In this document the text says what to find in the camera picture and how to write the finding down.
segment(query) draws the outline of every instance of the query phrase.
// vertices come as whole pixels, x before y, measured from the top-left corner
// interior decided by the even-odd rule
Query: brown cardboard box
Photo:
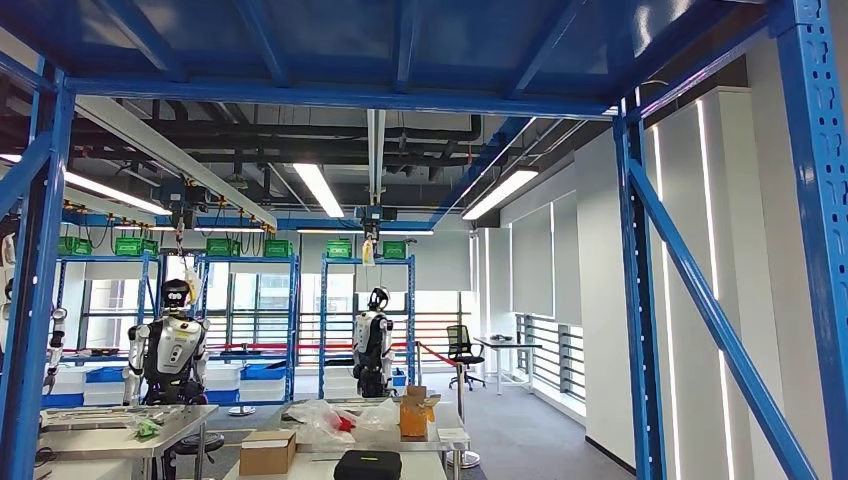
[[[293,430],[251,433],[241,442],[239,475],[288,473],[296,445]]]

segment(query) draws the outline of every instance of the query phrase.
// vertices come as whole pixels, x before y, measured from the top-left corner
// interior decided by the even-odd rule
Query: blue storage bin
[[[123,382],[124,367],[101,367],[85,373],[85,383]]]
[[[242,380],[282,380],[286,367],[267,369],[266,365],[248,365],[241,370]]]
[[[207,390],[206,399],[211,404],[236,403],[239,400],[238,390]]]
[[[82,393],[57,393],[42,395],[41,408],[81,407],[84,400]]]
[[[403,370],[396,368],[395,373],[392,375],[392,386],[394,387],[405,387],[406,386],[406,374],[403,373]]]

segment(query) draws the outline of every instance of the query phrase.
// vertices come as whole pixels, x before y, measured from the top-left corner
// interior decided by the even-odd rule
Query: floor
[[[443,395],[451,375],[425,375],[424,383]],[[299,392],[317,391],[317,379],[298,377]],[[464,471],[463,480],[631,480],[634,477],[584,440],[583,427],[520,388],[504,389],[498,396],[494,385],[467,393],[466,425],[474,451],[482,456],[479,468]],[[304,393],[303,397],[313,397]],[[275,407],[260,407],[249,417],[233,418],[226,410],[209,421],[211,431],[221,431],[224,448],[208,462],[204,477],[220,479],[238,458],[238,446],[250,430],[264,423]],[[181,459],[179,475],[190,478],[193,459]]]

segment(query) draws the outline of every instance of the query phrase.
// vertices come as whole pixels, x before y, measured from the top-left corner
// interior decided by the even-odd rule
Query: black office chair
[[[468,327],[465,325],[451,325],[448,327],[448,358],[456,363],[464,364],[466,372],[469,365],[477,365],[486,360],[481,356],[483,354],[483,345],[479,345],[479,347],[480,351],[477,352],[477,355],[473,355],[471,353],[471,337],[468,336]],[[450,384],[448,384],[448,388],[453,388],[453,384],[458,381],[459,377],[453,377]],[[486,387],[485,380],[480,380],[466,373],[465,383],[468,384],[469,391],[474,390],[474,384],[472,382],[480,382],[483,384],[483,388]]]

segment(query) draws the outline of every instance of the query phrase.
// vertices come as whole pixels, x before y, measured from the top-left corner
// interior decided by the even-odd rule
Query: green plastic crate
[[[406,258],[406,242],[383,242],[383,258],[403,260]]]
[[[206,254],[213,257],[240,257],[241,242],[231,238],[208,238]]]
[[[351,258],[352,256],[353,247],[350,245],[350,239],[327,240],[328,258]]]
[[[291,243],[288,240],[277,240],[275,238],[265,239],[264,256],[266,257],[288,257],[291,255]]]
[[[59,237],[59,255],[91,255],[91,242],[78,237]]]
[[[115,239],[115,255],[120,257],[140,257],[143,253],[157,255],[159,242],[141,237],[118,237]]]

